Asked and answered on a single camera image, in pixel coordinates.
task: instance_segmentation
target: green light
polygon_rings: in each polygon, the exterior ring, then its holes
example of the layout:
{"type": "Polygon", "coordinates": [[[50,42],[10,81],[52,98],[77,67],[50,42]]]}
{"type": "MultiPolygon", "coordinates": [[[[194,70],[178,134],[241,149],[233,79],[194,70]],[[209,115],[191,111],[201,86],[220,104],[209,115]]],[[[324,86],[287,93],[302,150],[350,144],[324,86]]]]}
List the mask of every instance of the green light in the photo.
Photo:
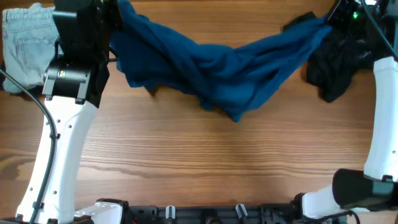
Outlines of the green light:
{"type": "Polygon", "coordinates": [[[354,14],[353,14],[353,18],[354,18],[354,19],[356,19],[356,18],[358,18],[358,16],[359,16],[359,13],[357,13],[357,12],[354,12],[354,14]]]}

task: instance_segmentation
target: table surface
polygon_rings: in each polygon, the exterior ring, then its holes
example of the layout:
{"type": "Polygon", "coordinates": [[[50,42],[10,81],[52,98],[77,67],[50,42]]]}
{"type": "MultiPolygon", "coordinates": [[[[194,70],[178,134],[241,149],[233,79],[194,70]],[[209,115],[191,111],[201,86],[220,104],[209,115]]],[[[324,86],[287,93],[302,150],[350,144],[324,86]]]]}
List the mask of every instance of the table surface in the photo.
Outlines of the table surface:
{"type": "MultiPolygon", "coordinates": [[[[321,16],[332,3],[192,0],[134,6],[198,43],[239,47],[278,34],[304,12],[321,16]]],[[[341,98],[326,103],[303,80],[304,66],[263,107],[234,123],[222,111],[200,108],[194,96],[161,88],[152,97],[143,88],[129,88],[115,64],[109,69],[81,157],[76,208],[101,197],[159,207],[285,203],[327,186],[339,168],[362,169],[368,156],[376,99],[371,72],[358,73],[341,98]]],[[[33,102],[4,92],[0,108],[0,217],[9,217],[32,174],[43,114],[33,102]]],[[[362,221],[393,223],[395,215],[367,214],[362,221]]]]}

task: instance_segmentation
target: jeans pocket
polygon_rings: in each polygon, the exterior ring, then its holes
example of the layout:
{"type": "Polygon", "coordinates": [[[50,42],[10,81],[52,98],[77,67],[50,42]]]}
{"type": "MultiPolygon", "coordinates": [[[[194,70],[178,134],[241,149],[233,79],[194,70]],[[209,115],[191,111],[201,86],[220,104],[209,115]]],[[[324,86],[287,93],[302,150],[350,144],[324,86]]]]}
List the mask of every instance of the jeans pocket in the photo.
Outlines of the jeans pocket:
{"type": "Polygon", "coordinates": [[[24,65],[29,70],[35,70],[44,73],[55,54],[55,41],[58,36],[48,37],[21,37],[19,43],[21,46],[22,59],[24,65]]]}

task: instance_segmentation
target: blue cloth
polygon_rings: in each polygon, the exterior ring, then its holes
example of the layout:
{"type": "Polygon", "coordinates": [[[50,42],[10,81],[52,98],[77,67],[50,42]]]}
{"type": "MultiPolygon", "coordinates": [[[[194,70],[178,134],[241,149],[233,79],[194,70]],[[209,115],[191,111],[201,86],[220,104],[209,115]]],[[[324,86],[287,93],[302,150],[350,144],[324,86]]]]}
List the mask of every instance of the blue cloth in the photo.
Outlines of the blue cloth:
{"type": "Polygon", "coordinates": [[[323,19],[303,22],[272,37],[232,49],[196,44],[184,35],[136,14],[119,0],[124,30],[111,36],[118,69],[131,87],[152,91],[158,84],[218,106],[234,121],[259,108],[321,44],[331,27],[323,19]]]}

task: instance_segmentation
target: denim jeans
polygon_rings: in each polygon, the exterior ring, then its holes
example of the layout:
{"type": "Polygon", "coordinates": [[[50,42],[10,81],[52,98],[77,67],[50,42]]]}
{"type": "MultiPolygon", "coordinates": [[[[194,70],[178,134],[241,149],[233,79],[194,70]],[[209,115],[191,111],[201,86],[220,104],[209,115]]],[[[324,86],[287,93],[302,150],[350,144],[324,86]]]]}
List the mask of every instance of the denim jeans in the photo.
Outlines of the denim jeans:
{"type": "MultiPolygon", "coordinates": [[[[44,72],[54,56],[54,43],[59,34],[52,19],[53,10],[35,3],[28,9],[2,12],[7,73],[28,89],[44,84],[44,72]]],[[[5,81],[4,89],[10,93],[21,92],[9,80],[5,81]]]]}

